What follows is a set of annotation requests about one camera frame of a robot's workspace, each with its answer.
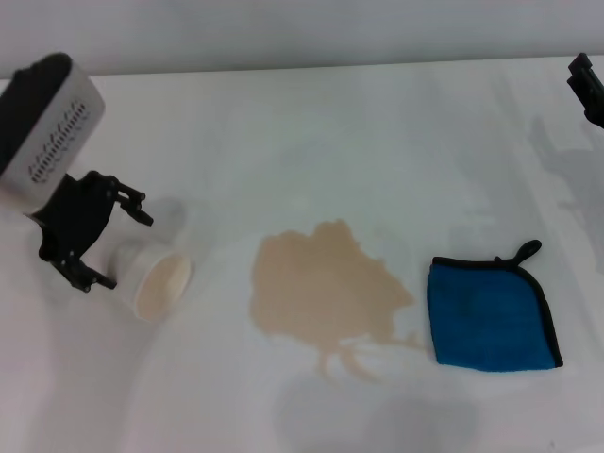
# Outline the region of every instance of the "brown liquid spill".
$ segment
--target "brown liquid spill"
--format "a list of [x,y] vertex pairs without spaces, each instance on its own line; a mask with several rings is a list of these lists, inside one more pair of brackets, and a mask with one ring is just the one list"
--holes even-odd
[[352,375],[377,380],[357,360],[356,344],[342,344],[346,339],[369,335],[374,344],[422,348],[415,333],[394,336],[394,313],[413,303],[411,295],[383,260],[363,254],[342,220],[324,222],[310,236],[286,231],[264,239],[252,281],[256,326],[316,347],[325,378],[335,354]]

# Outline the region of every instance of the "ventilation slot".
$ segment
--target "ventilation slot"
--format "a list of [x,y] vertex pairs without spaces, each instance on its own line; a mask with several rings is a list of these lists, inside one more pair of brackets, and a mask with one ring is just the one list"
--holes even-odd
[[42,150],[28,166],[29,177],[36,184],[45,183],[69,150],[71,143],[90,117],[86,104],[73,99],[42,145]]

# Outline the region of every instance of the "white paper cup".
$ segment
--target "white paper cup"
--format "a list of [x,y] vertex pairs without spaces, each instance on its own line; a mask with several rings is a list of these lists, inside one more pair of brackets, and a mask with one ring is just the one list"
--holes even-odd
[[158,243],[123,243],[109,262],[116,278],[115,295],[137,317],[155,322],[184,293],[192,273],[189,258]]

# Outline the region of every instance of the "white wall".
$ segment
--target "white wall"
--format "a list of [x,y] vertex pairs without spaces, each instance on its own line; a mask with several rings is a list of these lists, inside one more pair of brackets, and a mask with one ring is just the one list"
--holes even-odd
[[0,76],[604,53],[602,0],[3,0]]

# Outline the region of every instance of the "blue microfiber cloth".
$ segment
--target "blue microfiber cloth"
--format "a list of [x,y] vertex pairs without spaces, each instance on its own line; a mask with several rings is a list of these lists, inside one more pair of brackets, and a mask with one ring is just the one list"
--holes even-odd
[[518,267],[540,248],[525,243],[511,260],[433,259],[428,312],[437,362],[492,372],[562,366],[544,292]]

